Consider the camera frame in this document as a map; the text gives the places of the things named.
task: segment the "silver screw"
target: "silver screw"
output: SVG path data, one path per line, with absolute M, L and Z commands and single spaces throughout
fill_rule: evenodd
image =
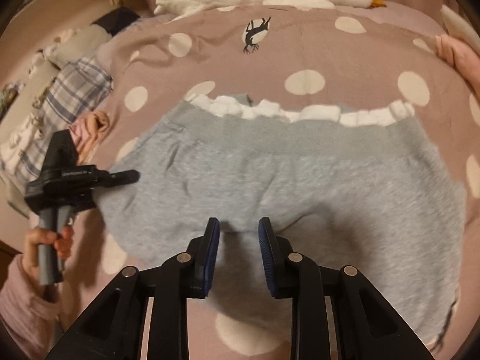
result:
M 289 260 L 293 261 L 294 263 L 299 263 L 303 260 L 303 256 L 300 253 L 290 253 Z
M 126 278 L 129 278 L 130 276 L 133 276 L 137 273 L 137 269 L 134 266 L 126 266 L 125 268 L 122 269 L 121 273 Z
M 357 268 L 351 265 L 348 265 L 345 268 L 343 268 L 343 271 L 349 276 L 356 276 L 358 273 Z
M 180 253 L 177 256 L 177 260 L 181 263 L 187 263 L 188 261 L 191 260 L 191 256 L 188 253 Z

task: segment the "gray sweatpants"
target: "gray sweatpants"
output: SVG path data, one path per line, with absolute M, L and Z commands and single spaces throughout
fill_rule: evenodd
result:
M 295 251 L 351 264 L 419 337 L 441 332 L 460 272 L 465 192 L 453 185 L 419 122 L 343 127 L 267 117 L 217 117 L 187 102 L 111 169 L 137 184 L 97 197 L 107 230 L 151 266 L 186 249 L 210 216 L 221 221 L 207 302 L 290 336 L 291 302 L 270 297 L 257 226 L 269 216 Z

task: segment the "black tool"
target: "black tool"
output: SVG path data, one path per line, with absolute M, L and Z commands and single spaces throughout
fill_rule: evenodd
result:
M 37 180 L 27 184 L 25 202 L 40 218 L 39 227 L 59 232 L 78 213 L 95 208 L 93 188 L 135 183 L 135 170 L 110 174 L 94 165 L 76 166 L 78 153 L 68 130 L 54 133 Z M 52 245 L 39 245 L 40 284 L 59 283 L 62 261 Z
M 212 287 L 220 225 L 210 218 L 202 237 L 162 266 L 128 266 L 78 317 L 46 360 L 137 360 L 148 299 L 154 298 L 148 360 L 188 360 L 187 298 L 204 299 Z
M 339 360 L 433 360 L 408 324 L 355 267 L 318 266 L 274 234 L 268 218 L 258 226 L 268 289 L 292 298 L 291 360 L 329 360 L 325 297 L 330 297 Z

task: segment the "plaid pillow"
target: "plaid pillow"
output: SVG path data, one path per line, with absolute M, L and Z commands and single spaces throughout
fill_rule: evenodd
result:
M 43 138 L 30 142 L 15 171 L 21 185 L 39 176 L 52 134 L 68 128 L 84 112 L 97 108 L 110 93 L 111 81 L 94 56 L 71 62 L 60 71 L 39 112 Z

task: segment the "orange beak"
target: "orange beak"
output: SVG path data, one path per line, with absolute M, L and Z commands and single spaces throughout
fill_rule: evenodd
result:
M 380 7 L 386 7 L 387 4 L 385 4 L 382 0 L 373 0 L 371 2 L 370 8 L 380 8 Z

